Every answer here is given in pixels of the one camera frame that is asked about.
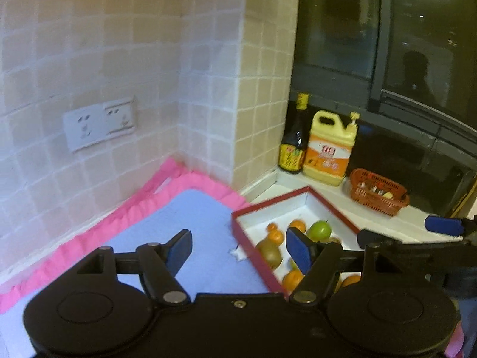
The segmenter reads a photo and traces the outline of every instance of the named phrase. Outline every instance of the windowsill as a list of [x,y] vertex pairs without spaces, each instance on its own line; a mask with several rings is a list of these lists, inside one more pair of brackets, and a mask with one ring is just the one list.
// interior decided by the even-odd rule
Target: windowsill
[[398,238],[405,243],[459,240],[428,232],[424,227],[424,220],[428,214],[412,206],[402,209],[395,217],[388,217],[361,206],[347,195],[346,190],[349,187],[347,179],[341,186],[333,187],[303,174],[291,175],[276,169],[264,175],[252,186],[243,189],[242,195],[250,203],[258,203],[308,185],[320,192],[360,229],[371,229],[383,235]]

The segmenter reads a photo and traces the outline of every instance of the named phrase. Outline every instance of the blue towel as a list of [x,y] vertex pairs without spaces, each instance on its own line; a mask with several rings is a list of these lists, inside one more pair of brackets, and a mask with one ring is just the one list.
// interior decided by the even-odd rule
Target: blue towel
[[[106,245],[112,246],[116,253],[129,252],[144,243],[166,243],[182,229],[189,229],[192,231],[192,254],[176,278],[191,299],[199,292],[268,292],[251,262],[237,262],[229,253],[237,247],[231,232],[230,214],[231,210],[215,199],[200,191],[188,190]],[[137,276],[120,275],[119,279],[142,290]],[[22,314],[37,293],[24,297],[0,316],[0,358],[29,358],[34,354],[23,328]]]

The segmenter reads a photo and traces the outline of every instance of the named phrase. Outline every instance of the green apple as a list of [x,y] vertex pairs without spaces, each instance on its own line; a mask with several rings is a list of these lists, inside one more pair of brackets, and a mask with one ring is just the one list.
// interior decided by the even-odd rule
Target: green apple
[[306,236],[313,242],[317,243],[330,238],[331,231],[331,226],[328,221],[319,220],[318,222],[315,222],[311,225],[308,232],[306,233]]

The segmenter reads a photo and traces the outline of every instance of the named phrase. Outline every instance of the kiwi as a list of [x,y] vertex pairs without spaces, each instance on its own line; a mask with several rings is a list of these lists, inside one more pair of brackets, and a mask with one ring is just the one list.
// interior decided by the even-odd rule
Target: kiwi
[[266,238],[260,241],[256,248],[271,270],[274,271],[280,266],[283,258],[276,243]]

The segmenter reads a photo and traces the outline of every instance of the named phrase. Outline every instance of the bottle label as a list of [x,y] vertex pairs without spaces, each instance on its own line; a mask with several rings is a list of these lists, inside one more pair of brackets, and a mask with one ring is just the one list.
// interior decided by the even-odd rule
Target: bottle label
[[350,161],[351,148],[310,135],[305,167],[343,177]]
[[289,144],[280,146],[280,161],[278,164],[288,171],[299,171],[305,161],[305,152]]
[[297,109],[306,110],[308,106],[309,94],[299,93],[297,98]]

